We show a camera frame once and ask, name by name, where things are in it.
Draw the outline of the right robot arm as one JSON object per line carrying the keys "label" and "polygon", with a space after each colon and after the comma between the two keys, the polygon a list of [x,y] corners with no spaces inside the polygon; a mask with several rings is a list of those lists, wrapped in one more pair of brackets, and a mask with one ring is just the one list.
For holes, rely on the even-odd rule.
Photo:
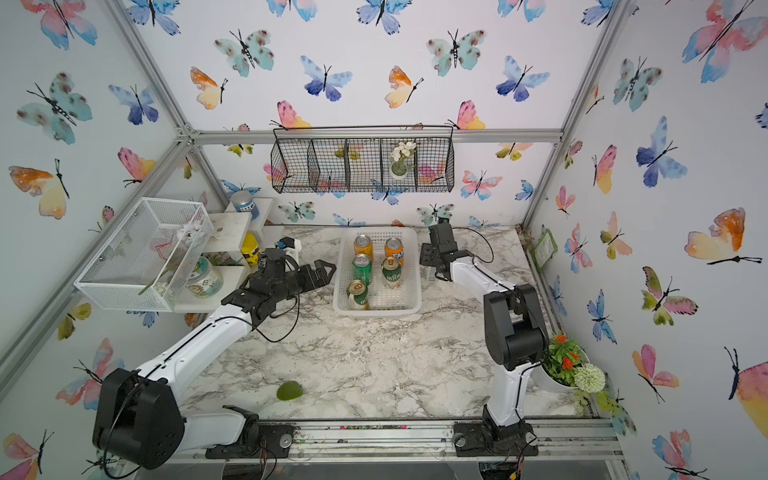
{"label": "right robot arm", "polygon": [[436,278],[465,288],[483,306],[485,345],[498,365],[484,406],[484,434],[494,441],[524,438],[525,393],[549,347],[538,292],[530,284],[503,280],[475,254],[459,248],[449,221],[430,226],[429,236],[421,246],[420,264],[434,268]]}

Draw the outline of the green soda can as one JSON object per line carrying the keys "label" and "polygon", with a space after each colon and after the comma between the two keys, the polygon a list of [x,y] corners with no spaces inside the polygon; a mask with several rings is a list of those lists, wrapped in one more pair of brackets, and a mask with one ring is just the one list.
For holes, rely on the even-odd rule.
{"label": "green soda can", "polygon": [[357,254],[353,259],[354,279],[370,285],[372,281],[372,260],[365,254]]}

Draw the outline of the orange soda can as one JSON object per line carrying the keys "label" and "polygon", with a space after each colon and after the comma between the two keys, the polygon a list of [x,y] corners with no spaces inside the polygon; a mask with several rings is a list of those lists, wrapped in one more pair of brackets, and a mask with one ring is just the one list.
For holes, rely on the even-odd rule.
{"label": "orange soda can", "polygon": [[355,255],[366,255],[369,259],[373,259],[373,241],[370,236],[366,234],[358,234],[354,238],[353,242]]}

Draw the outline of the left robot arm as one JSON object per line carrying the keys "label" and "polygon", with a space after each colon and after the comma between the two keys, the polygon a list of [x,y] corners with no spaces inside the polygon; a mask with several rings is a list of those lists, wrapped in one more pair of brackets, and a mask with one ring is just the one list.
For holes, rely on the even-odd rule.
{"label": "left robot arm", "polygon": [[274,317],[279,303],[329,285],[335,272],[328,261],[300,265],[281,249],[267,250],[258,271],[191,333],[138,368],[118,368],[103,379],[93,445],[102,456],[146,470],[184,451],[206,449],[235,458],[264,453],[257,414],[229,405],[221,413],[185,415],[179,402],[225,350]]}

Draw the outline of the green gold-top beer can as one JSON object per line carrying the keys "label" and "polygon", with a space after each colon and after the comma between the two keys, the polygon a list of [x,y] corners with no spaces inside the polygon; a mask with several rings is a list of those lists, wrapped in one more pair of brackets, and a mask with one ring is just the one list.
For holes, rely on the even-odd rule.
{"label": "green gold-top beer can", "polygon": [[368,310],[368,286],[363,280],[353,280],[347,288],[347,305],[351,310]]}

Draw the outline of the orange Fanta can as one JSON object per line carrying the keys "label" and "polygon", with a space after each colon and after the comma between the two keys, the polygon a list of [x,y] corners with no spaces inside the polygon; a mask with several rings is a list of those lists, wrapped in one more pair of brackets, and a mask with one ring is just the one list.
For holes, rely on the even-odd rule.
{"label": "orange Fanta can", "polygon": [[388,238],[385,242],[384,248],[388,257],[395,258],[401,265],[404,264],[404,245],[400,238]]}

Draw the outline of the green white beer can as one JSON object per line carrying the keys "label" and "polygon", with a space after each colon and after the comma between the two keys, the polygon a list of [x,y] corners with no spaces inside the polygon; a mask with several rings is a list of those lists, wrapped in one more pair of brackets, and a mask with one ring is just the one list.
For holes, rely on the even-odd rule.
{"label": "green white beer can", "polygon": [[387,288],[399,288],[402,278],[402,265],[400,261],[393,256],[386,257],[382,262],[382,275]]}

